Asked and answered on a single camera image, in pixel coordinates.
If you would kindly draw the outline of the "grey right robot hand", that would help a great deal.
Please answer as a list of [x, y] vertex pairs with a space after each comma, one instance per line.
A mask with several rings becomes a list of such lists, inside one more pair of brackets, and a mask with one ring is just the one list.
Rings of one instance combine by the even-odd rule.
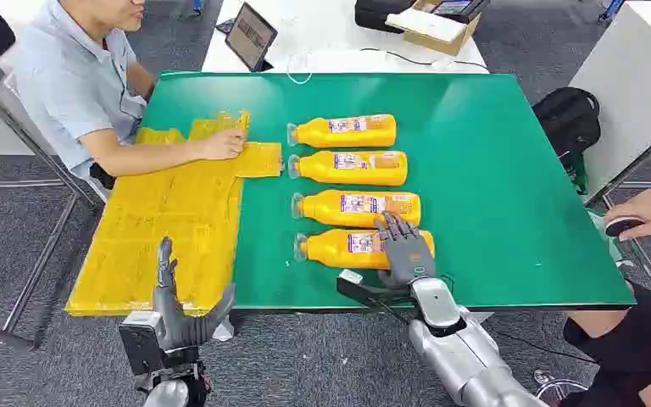
[[389, 264], [378, 276], [389, 288], [407, 287], [420, 278], [436, 276], [434, 257], [420, 230], [391, 211], [381, 213], [375, 225], [381, 249]]

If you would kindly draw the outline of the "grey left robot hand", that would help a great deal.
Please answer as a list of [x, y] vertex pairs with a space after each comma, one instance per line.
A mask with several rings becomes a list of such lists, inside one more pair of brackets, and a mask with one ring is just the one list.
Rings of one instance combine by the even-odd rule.
[[165, 351], [191, 346], [201, 346], [211, 339], [229, 341], [235, 336], [229, 314], [236, 299], [236, 286], [229, 284], [220, 295], [216, 305], [205, 315], [187, 315], [177, 298], [175, 266], [171, 259], [172, 241], [163, 237], [159, 244], [159, 268], [157, 284], [153, 290], [153, 310], [164, 323], [164, 333], [159, 337], [160, 347]]

